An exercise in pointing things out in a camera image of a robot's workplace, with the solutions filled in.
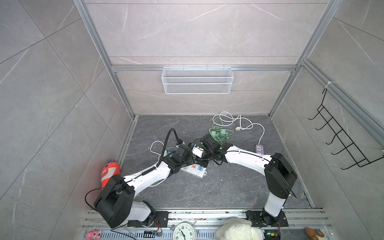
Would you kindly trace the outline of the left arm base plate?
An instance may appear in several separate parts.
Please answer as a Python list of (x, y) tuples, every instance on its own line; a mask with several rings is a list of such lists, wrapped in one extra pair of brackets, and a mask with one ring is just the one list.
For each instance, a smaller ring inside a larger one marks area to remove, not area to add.
[(170, 212), (167, 211), (159, 211), (154, 214), (151, 214), (144, 222), (139, 221), (128, 221), (128, 227), (136, 227), (136, 228), (165, 228), (168, 226)]

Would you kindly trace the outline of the white multicolour power strip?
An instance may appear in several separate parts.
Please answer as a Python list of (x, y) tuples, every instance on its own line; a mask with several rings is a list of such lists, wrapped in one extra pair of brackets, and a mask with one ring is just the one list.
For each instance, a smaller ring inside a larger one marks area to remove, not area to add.
[(190, 175), (193, 175), (195, 177), (198, 177), (202, 179), (207, 173), (206, 173), (206, 168), (198, 165), (198, 164), (193, 164), (190, 166), (186, 166), (181, 168), (181, 171), (186, 172)]

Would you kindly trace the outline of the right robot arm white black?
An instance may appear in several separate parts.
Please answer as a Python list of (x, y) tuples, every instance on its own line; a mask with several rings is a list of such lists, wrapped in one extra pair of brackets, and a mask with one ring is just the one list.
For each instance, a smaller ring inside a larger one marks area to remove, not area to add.
[(192, 144), (192, 153), (201, 163), (237, 164), (265, 176), (270, 193), (261, 212), (261, 220), (270, 226), (282, 217), (284, 204), (293, 194), (292, 188), (298, 178), (282, 154), (257, 154), (229, 143), (220, 144), (211, 135), (205, 135), (197, 144)]

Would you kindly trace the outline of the purple small power strip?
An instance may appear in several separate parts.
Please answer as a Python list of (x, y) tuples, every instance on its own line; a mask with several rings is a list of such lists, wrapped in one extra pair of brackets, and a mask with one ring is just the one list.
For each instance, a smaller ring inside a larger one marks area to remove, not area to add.
[(255, 152), (259, 155), (264, 155), (264, 147), (262, 145), (255, 145)]

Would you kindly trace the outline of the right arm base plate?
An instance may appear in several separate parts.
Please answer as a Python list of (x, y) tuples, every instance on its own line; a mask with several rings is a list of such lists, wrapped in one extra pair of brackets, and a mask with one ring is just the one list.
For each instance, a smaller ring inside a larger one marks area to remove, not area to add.
[(246, 219), (251, 221), (252, 227), (288, 227), (288, 221), (283, 211), (280, 211), (277, 217), (262, 211), (245, 211)]

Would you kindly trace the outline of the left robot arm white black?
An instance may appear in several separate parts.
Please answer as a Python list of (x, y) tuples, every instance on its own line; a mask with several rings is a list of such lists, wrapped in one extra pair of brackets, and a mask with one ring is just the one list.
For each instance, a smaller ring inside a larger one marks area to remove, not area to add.
[(189, 146), (183, 144), (176, 130), (171, 128), (158, 162), (130, 176), (111, 176), (106, 185), (99, 188), (101, 192), (93, 209), (112, 229), (121, 227), (125, 221), (137, 221), (149, 227), (155, 220), (156, 210), (146, 201), (135, 202), (134, 198), (143, 190), (161, 183), (193, 163)]

